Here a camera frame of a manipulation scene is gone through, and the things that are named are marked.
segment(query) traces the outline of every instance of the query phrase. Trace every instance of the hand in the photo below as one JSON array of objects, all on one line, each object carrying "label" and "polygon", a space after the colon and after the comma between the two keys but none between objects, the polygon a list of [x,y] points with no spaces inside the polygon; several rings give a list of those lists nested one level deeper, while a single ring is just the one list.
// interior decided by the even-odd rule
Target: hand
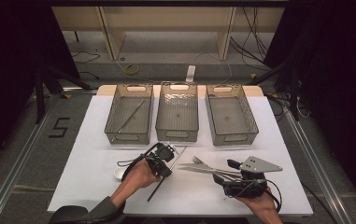
[{"label": "hand", "polygon": [[110,200],[120,208],[122,204],[137,190],[145,188],[152,183],[159,182],[161,178],[154,175],[146,160],[139,161],[128,173],[119,187],[111,195]]},{"label": "hand", "polygon": [[256,215],[264,223],[282,223],[279,218],[274,200],[266,193],[257,198],[238,198],[237,200],[247,205],[250,211]]}]

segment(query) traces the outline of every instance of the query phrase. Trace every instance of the white table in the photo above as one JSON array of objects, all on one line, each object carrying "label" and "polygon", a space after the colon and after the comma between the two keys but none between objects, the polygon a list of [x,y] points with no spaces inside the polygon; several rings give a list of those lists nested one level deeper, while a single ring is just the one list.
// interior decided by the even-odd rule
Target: white table
[{"label": "white table", "polygon": [[[282,194],[280,214],[284,216],[310,216],[313,214],[308,199],[294,170],[291,157],[283,142],[271,107],[263,96],[248,97],[256,119],[259,134],[251,146],[214,147],[206,114],[203,86],[199,86],[198,140],[189,144],[179,163],[192,162],[197,156],[208,165],[232,170],[227,159],[244,161],[256,156],[283,168],[282,172],[266,173],[267,179],[275,182]],[[154,88],[155,96],[159,89]],[[107,195],[111,195],[120,184],[113,171],[117,161],[128,161],[157,143],[155,120],[158,97],[155,97],[151,124],[151,141],[148,146],[112,146],[104,133],[113,96],[94,96],[81,125],[75,145],[64,168],[64,172],[52,197],[48,211],[54,212],[64,205],[84,206],[93,209]],[[160,186],[150,202],[147,202],[156,187],[153,184],[140,189],[127,200],[124,213],[132,216],[199,216],[241,217],[252,215],[239,201],[224,195],[222,187],[214,183],[212,175],[179,169],[179,165]],[[269,184],[278,198],[278,192]]]}]

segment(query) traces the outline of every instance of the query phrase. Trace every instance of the sleeve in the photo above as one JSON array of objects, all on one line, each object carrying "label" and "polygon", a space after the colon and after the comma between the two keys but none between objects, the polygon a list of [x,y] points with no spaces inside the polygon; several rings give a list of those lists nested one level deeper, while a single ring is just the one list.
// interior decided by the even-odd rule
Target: sleeve
[{"label": "sleeve", "polygon": [[82,216],[81,219],[93,220],[105,217],[115,217],[122,213],[122,209],[118,209],[116,205],[114,205],[114,203],[110,200],[110,197],[106,197],[102,202],[96,205],[94,209],[91,210],[91,212]]},{"label": "sleeve", "polygon": [[121,223],[125,218],[122,212],[124,207],[125,203],[118,209],[110,200],[110,197],[106,197],[91,212],[88,212],[85,207],[81,206],[64,206],[52,215],[49,224],[75,221],[107,221],[108,223],[117,224]]}]

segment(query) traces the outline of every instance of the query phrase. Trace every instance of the black wall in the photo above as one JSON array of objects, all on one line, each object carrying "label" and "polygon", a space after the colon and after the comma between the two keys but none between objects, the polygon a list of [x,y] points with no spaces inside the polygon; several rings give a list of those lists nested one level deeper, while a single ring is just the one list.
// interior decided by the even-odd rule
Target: black wall
[{"label": "black wall", "polygon": [[356,188],[356,3],[338,2],[302,62],[301,93]]},{"label": "black wall", "polygon": [[34,90],[35,73],[45,65],[79,77],[50,7],[0,1],[0,148]]}]

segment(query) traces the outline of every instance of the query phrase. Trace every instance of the fork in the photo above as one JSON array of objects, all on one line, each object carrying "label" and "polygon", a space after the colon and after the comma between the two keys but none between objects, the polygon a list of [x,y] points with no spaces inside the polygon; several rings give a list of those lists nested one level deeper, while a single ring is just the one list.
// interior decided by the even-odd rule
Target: fork
[{"label": "fork", "polygon": [[205,164],[203,161],[201,161],[200,159],[198,159],[196,156],[194,156],[192,158],[192,161],[195,163],[195,164]]},{"label": "fork", "polygon": [[202,165],[204,165],[205,167],[207,167],[209,170],[213,170],[214,172],[217,172],[217,173],[220,173],[220,174],[224,174],[224,175],[239,175],[239,176],[241,176],[241,173],[240,173],[240,172],[230,172],[230,171],[224,171],[224,170],[212,168],[212,167],[206,165],[203,161],[201,161],[200,159],[198,159],[196,156],[194,156],[194,157],[192,158],[192,161],[193,161],[195,164],[202,164]]}]

